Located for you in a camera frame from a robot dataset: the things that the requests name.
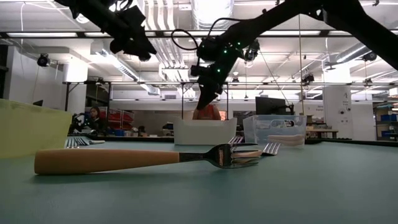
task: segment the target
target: ceiling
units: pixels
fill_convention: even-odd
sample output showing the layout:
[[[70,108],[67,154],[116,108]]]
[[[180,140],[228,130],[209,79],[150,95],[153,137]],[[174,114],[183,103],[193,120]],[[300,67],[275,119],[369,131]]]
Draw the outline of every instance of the ceiling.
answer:
[[[145,14],[155,21],[156,29],[161,29],[158,23],[158,2],[155,0],[154,14],[149,15],[148,0],[140,0],[144,2]],[[398,4],[393,1],[383,1],[376,7],[371,4],[373,1],[361,1],[364,5],[364,10],[373,19],[380,22],[389,29],[398,27]],[[263,9],[270,10],[274,7],[275,0],[271,1],[252,1],[252,0],[235,0],[233,6],[233,17],[238,19],[249,19],[256,17],[262,13]],[[193,30],[195,29],[192,16],[192,5],[190,0],[173,0],[174,14],[173,21],[176,28]],[[53,1],[10,1],[0,0],[0,32],[65,32],[65,31],[93,31],[98,32],[97,28],[92,23],[80,24],[72,19],[70,11],[64,10],[65,7]],[[332,29],[324,22],[316,21],[308,16],[301,15],[277,26],[275,30],[322,30]],[[19,42],[19,40],[12,40],[12,43]],[[122,73],[116,69],[111,63],[103,60],[103,57],[96,55],[95,52],[102,48],[107,48],[109,39],[24,39],[24,47],[31,49],[39,49],[41,47],[69,47],[86,57],[90,64],[90,76],[104,77],[107,80],[113,81],[128,81]],[[231,71],[238,72],[240,82],[271,82],[277,80],[278,82],[291,82],[300,78],[300,68],[305,68],[306,65],[314,62],[316,59],[324,59],[328,54],[337,54],[343,52],[353,45],[358,43],[354,37],[316,37],[301,39],[296,37],[291,38],[260,38],[261,53],[254,60],[251,67],[245,67],[243,60],[238,60],[235,67]],[[184,47],[194,47],[194,43],[189,38],[179,38],[179,44]],[[187,68],[191,64],[196,63],[197,58],[194,51],[180,50],[183,61]],[[146,81],[164,81],[159,75],[160,62],[157,57],[152,57],[148,62],[140,62],[137,57],[118,54],[119,59],[137,71],[140,78]],[[364,69],[363,61],[350,62],[351,79],[352,81],[363,81],[366,77],[392,70],[392,67],[385,61],[378,58],[374,62],[368,62],[366,69]],[[316,82],[322,82],[324,73],[321,63],[317,67],[312,68],[304,73],[311,72],[314,74]],[[386,75],[377,82],[395,82],[398,79],[398,74],[391,73]],[[234,86],[233,88],[245,88],[245,86]],[[263,88],[262,86],[250,86],[249,88]],[[139,86],[131,89],[142,89]]]

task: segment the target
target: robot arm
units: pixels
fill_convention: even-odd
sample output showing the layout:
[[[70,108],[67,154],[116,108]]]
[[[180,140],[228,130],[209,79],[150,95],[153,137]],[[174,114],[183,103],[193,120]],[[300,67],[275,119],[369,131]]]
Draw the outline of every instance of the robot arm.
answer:
[[[197,109],[204,108],[222,92],[235,61],[242,49],[251,45],[265,31],[305,14],[338,30],[351,33],[388,64],[398,70],[398,37],[369,17],[358,0],[285,0],[270,11],[232,25],[223,34],[202,40],[198,58],[213,61],[209,67],[194,65],[193,76],[199,76],[201,95]]]
[[[114,13],[109,7],[117,0],[55,0],[59,4],[69,7],[74,19],[79,14],[84,15],[92,23],[101,28],[101,32],[108,33],[114,40],[110,50],[116,54],[136,55],[142,61],[150,59],[150,54],[156,54],[155,48],[145,35],[141,26],[145,20],[137,6],[129,7],[132,0],[124,0],[126,6],[120,12]]]

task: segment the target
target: teal table surface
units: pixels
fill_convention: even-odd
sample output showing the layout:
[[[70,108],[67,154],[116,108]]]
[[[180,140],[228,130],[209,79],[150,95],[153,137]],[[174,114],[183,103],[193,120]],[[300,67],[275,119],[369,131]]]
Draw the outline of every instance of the teal table surface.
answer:
[[[107,142],[97,148],[204,152]],[[321,143],[258,166],[206,161],[39,176],[34,157],[0,159],[0,223],[397,223],[398,148]]]

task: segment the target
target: security camera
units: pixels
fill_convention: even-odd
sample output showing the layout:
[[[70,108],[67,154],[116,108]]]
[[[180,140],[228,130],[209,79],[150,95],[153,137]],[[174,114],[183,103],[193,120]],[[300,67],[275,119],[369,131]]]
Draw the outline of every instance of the security camera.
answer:
[[[50,66],[51,60],[49,59],[48,54],[40,54],[39,59],[37,59],[37,65],[40,67],[48,67]]]

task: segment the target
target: yellow bin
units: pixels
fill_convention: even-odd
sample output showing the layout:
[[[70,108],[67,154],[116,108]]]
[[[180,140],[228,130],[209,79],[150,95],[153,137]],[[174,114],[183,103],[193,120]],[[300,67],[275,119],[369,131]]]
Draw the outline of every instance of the yellow bin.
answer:
[[[0,99],[0,158],[63,148],[71,120],[65,111]]]

